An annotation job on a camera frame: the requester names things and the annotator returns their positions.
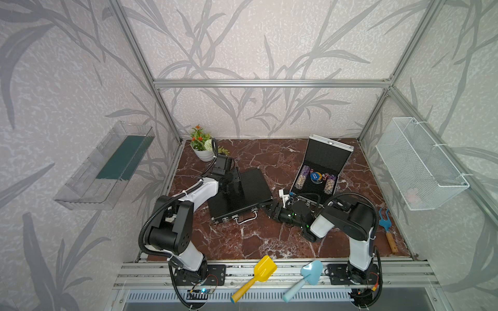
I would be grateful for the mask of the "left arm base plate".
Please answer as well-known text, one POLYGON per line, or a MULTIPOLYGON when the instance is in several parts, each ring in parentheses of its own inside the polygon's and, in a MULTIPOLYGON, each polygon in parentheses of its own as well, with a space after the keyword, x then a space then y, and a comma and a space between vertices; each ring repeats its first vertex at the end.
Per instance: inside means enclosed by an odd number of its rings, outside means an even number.
POLYGON ((194 286, 198 283, 208 286, 223 286, 226 278, 226 265, 208 264, 196 272, 177 269, 173 273, 177 286, 194 286))

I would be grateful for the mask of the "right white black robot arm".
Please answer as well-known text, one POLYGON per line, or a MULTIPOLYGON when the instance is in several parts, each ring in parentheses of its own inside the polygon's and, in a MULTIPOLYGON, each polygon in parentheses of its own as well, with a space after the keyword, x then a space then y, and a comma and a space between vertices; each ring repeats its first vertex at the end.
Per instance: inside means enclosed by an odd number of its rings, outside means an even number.
POLYGON ((262 203, 272 220, 297 227, 310 242, 322 240, 332 229, 345 233, 350 242, 346 275, 353 284, 368 281, 374 263, 374 241, 379 215, 374 204, 358 193, 339 193, 321 202, 316 193, 280 191, 280 201, 262 203))

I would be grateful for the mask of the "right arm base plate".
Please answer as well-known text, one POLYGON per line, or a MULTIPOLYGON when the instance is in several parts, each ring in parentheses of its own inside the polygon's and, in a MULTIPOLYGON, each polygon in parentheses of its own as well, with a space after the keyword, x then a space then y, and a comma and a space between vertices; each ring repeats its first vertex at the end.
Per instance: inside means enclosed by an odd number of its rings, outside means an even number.
POLYGON ((332 285, 343 286, 368 286, 371 287, 377 283, 379 276, 379 267, 377 264, 372 264, 366 272, 352 268, 353 272, 349 271, 349 264, 328 264, 326 275, 332 285))

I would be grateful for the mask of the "black poker set case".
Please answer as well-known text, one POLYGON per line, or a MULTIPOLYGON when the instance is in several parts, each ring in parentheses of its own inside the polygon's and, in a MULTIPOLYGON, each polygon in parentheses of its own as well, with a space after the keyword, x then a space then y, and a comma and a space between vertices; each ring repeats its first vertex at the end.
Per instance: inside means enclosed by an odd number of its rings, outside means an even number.
POLYGON ((261 169, 253 168, 240 173, 236 168, 232 177, 229 183, 223 185, 220 191, 207 201, 214 224, 238 219, 247 212, 254 212, 256 217, 258 209, 271 206, 274 202, 261 169))

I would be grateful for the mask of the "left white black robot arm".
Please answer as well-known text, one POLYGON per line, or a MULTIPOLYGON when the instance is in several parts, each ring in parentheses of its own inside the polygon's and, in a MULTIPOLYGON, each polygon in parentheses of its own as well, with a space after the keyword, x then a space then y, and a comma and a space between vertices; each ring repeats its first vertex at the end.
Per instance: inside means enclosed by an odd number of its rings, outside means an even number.
POLYGON ((140 251, 166 257, 179 277, 197 284, 208 278, 206 256, 191 242, 194 212, 229 184, 240 180, 233 159, 224 154, 214 157, 196 184, 175 194, 157 199, 152 215, 138 236, 140 251))

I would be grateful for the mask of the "silver poker set case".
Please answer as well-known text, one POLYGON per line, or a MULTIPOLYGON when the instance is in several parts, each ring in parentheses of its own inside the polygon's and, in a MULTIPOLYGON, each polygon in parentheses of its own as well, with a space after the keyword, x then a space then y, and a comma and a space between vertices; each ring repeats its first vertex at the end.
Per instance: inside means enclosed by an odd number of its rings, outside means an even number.
POLYGON ((323 204, 336 191, 338 179, 354 147, 318 135, 307 142, 305 156, 291 192, 323 204))

